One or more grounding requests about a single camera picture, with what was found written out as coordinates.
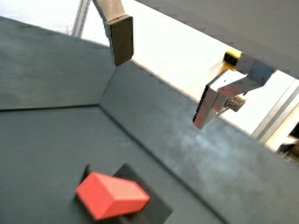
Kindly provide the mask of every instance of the red block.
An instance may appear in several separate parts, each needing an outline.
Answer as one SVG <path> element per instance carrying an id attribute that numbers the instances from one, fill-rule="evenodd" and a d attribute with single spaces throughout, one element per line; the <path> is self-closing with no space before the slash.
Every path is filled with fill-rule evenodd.
<path id="1" fill-rule="evenodd" d="M 94 220 L 139 212 L 150 196 L 135 181 L 93 172 L 77 193 Z"/>

